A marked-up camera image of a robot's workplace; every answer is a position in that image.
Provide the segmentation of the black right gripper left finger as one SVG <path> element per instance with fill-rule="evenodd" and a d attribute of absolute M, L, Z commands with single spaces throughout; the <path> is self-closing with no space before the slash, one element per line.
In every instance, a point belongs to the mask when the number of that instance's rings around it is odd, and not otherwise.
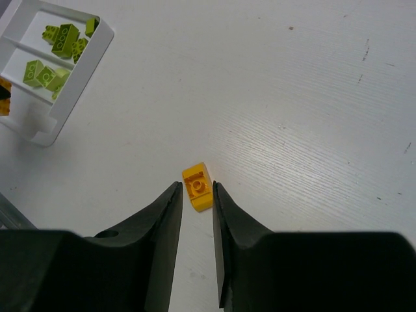
<path fill-rule="evenodd" d="M 93 237 L 1 232 L 2 311 L 167 311 L 183 186 Z"/>

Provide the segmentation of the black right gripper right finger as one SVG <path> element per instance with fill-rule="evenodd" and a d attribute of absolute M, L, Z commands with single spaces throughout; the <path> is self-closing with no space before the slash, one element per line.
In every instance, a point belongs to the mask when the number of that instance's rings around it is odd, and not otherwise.
<path fill-rule="evenodd" d="M 224 311 L 414 311 L 415 249 L 386 231 L 274 232 L 213 185 Z"/>

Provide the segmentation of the orange upside-down lego brick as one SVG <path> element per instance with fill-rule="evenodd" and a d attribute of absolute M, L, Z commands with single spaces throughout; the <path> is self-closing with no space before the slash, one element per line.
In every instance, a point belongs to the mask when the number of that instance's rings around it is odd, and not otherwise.
<path fill-rule="evenodd" d="M 192 207 L 199 213 L 211 208 L 213 206 L 213 184 L 206 165 L 201 162 L 187 168 L 183 170 L 182 177 Z"/>

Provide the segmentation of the pale green small lego brick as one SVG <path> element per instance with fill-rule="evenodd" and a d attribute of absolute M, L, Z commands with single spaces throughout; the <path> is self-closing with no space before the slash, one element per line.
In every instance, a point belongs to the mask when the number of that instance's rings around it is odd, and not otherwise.
<path fill-rule="evenodd" d="M 58 87 L 55 89 L 55 91 L 53 92 L 53 94 L 52 94 L 52 96 L 51 96 L 51 99 L 52 99 L 53 101 L 55 101 L 55 100 L 58 98 L 58 96 L 59 96 L 59 94 L 60 94 L 60 92 L 61 92 L 61 90 L 62 90 L 62 87 L 63 87 L 63 85 L 58 86 Z"/>

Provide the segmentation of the pale green curved studded lego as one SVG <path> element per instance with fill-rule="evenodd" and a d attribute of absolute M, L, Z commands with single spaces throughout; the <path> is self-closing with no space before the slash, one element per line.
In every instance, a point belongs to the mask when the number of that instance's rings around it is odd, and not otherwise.
<path fill-rule="evenodd" d="M 55 73 L 57 74 L 57 76 L 58 76 L 58 78 L 59 78 L 59 84 L 57 85 L 57 87 L 58 86 L 60 86 L 60 85 L 64 85 L 64 83 L 66 82 L 66 80 L 68 79 L 68 77 L 69 77 L 69 75 L 70 75 L 70 73 L 71 73 L 71 71 L 69 71 L 69 70 L 67 70 L 66 68 L 57 68 L 56 70 L 55 70 Z"/>

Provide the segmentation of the pale green upside-down square lego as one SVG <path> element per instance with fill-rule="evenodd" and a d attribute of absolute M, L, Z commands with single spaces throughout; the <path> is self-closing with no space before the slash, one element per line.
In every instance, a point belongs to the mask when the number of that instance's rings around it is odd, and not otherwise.
<path fill-rule="evenodd" d="M 47 90 L 54 91 L 59 84 L 59 77 L 49 66 L 44 66 L 36 75 L 36 80 Z"/>

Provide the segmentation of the yellow long lego brick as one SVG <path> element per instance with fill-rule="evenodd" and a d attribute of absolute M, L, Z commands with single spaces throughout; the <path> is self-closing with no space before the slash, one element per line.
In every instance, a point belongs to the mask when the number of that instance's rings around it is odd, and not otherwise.
<path fill-rule="evenodd" d="M 10 81 L 1 77 L 0 85 L 1 85 L 0 115 L 8 116 L 10 114 L 10 98 L 11 98 L 12 84 Z"/>

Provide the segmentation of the pale green upside-down curved lego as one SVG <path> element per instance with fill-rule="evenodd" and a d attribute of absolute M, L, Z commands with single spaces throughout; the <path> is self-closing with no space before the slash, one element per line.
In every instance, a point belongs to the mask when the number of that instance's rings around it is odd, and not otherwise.
<path fill-rule="evenodd" d="M 29 61 L 26 64 L 23 83 L 31 87 L 39 87 L 41 84 L 36 77 L 43 68 L 44 65 L 40 60 Z"/>

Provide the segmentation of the lime green curved studded lego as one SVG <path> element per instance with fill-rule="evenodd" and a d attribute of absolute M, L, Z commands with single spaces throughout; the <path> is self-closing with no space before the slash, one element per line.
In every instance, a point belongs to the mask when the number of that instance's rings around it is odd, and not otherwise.
<path fill-rule="evenodd" d="M 86 38 L 80 38 L 77 41 L 72 43 L 72 59 L 75 64 L 79 61 L 81 58 L 81 55 L 83 51 L 85 50 L 86 46 L 88 44 L 88 40 Z"/>

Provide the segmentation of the lime green long lego brick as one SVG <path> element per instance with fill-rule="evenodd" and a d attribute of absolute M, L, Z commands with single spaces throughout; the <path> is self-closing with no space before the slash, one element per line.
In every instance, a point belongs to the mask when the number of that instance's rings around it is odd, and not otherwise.
<path fill-rule="evenodd" d="M 79 34 L 80 31 L 74 24 L 62 24 L 59 27 L 51 52 L 62 59 L 71 58 L 72 44 L 78 40 Z"/>

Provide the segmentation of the lime green small lego brick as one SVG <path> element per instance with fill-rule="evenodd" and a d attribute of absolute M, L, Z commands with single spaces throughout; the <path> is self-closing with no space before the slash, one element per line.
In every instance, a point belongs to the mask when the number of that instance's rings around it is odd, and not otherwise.
<path fill-rule="evenodd" d="M 99 19 L 96 17 L 90 18 L 86 21 L 86 27 L 85 27 L 85 35 L 89 38 L 92 37 L 93 33 L 95 32 L 96 28 L 99 25 Z"/>

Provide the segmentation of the lime green upside-down square lego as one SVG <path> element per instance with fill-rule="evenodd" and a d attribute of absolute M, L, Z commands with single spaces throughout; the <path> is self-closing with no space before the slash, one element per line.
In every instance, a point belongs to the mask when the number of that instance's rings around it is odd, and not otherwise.
<path fill-rule="evenodd" d="M 45 30 L 42 33 L 42 39 L 48 44 L 53 45 L 59 33 L 60 27 L 54 25 L 46 25 Z"/>

